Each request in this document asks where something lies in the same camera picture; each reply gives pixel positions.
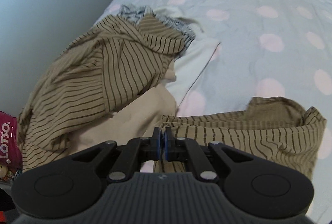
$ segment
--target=ribbed grip surface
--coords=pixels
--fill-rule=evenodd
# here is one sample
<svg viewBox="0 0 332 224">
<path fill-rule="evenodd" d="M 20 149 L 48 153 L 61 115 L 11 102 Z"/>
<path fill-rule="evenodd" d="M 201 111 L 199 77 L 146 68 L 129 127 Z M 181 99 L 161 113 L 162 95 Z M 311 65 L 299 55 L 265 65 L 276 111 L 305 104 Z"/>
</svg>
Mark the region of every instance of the ribbed grip surface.
<svg viewBox="0 0 332 224">
<path fill-rule="evenodd" d="M 23 215 L 15 224 L 312 224 L 303 215 L 264 220 L 232 205 L 216 184 L 197 181 L 192 173 L 135 173 L 110 184 L 88 210 L 66 219 L 41 220 Z"/>
</svg>

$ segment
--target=blue wall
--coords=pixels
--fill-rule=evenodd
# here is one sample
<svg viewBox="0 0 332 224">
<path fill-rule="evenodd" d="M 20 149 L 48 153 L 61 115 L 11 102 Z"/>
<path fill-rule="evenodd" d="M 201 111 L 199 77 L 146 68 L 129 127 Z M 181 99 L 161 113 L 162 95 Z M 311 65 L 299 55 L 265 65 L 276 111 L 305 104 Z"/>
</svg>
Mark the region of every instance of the blue wall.
<svg viewBox="0 0 332 224">
<path fill-rule="evenodd" d="M 0 0 L 0 110 L 17 116 L 50 63 L 112 0 Z"/>
</svg>

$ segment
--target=metal screw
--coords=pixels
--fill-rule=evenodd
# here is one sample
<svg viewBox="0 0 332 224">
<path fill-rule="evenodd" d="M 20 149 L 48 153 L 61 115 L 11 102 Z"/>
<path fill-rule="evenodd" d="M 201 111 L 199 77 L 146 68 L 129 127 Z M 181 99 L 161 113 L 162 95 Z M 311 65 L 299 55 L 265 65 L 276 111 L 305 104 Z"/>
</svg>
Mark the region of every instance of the metal screw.
<svg viewBox="0 0 332 224">
<path fill-rule="evenodd" d="M 111 180 L 120 181 L 125 179 L 126 175 L 123 172 L 115 171 L 108 175 Z"/>
<path fill-rule="evenodd" d="M 207 170 L 207 171 L 203 171 L 200 174 L 200 177 L 205 180 L 214 180 L 217 178 L 217 174 L 214 171 Z"/>
</svg>

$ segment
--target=beige cloth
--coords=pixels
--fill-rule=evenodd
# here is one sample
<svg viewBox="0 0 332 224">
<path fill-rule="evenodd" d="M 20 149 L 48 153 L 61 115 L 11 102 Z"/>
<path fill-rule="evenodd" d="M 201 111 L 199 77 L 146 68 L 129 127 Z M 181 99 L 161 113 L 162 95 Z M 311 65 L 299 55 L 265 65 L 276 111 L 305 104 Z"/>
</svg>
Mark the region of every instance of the beige cloth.
<svg viewBox="0 0 332 224">
<path fill-rule="evenodd" d="M 283 97 L 254 97 L 245 111 L 200 117 L 164 116 L 161 125 L 175 137 L 195 139 L 207 146 L 213 140 L 295 169 L 309 179 L 317 160 L 326 119 L 311 107 Z M 180 162 L 159 162 L 155 172 L 181 172 Z"/>
<path fill-rule="evenodd" d="M 164 79 L 167 79 L 167 80 L 175 79 L 174 59 L 170 62 L 168 69 L 165 73 Z"/>
<path fill-rule="evenodd" d="M 115 140 L 118 145 L 146 133 L 151 136 L 153 128 L 162 123 L 163 115 L 174 116 L 176 103 L 173 96 L 159 84 L 124 107 L 112 118 L 103 118 L 69 136 L 69 154 L 77 153 L 106 140 Z"/>
<path fill-rule="evenodd" d="M 41 77 L 18 118 L 23 170 L 66 156 L 70 132 L 156 86 L 184 46 L 180 32 L 151 14 L 138 25 L 110 15 L 75 39 Z"/>
</svg>

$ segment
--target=gray fabric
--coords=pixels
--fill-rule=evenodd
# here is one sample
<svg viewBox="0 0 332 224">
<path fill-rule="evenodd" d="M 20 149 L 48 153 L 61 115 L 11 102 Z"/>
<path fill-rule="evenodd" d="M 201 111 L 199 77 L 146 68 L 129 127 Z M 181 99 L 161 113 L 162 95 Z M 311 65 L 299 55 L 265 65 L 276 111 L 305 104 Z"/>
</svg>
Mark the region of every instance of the gray fabric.
<svg viewBox="0 0 332 224">
<path fill-rule="evenodd" d="M 17 219 L 20 216 L 20 213 L 15 208 L 15 209 L 4 212 L 4 215 L 6 218 L 6 224 L 11 224 L 14 222 L 15 219 Z"/>
<path fill-rule="evenodd" d="M 196 37 L 194 31 L 185 22 L 165 15 L 155 14 L 148 5 L 135 6 L 133 4 L 123 4 L 121 5 L 120 11 L 117 15 L 129 20 L 130 22 L 138 24 L 145 14 L 154 15 L 163 24 L 172 29 L 178 30 L 185 36 L 185 47 L 177 56 L 175 56 L 175 59 L 181 57 Z"/>
</svg>

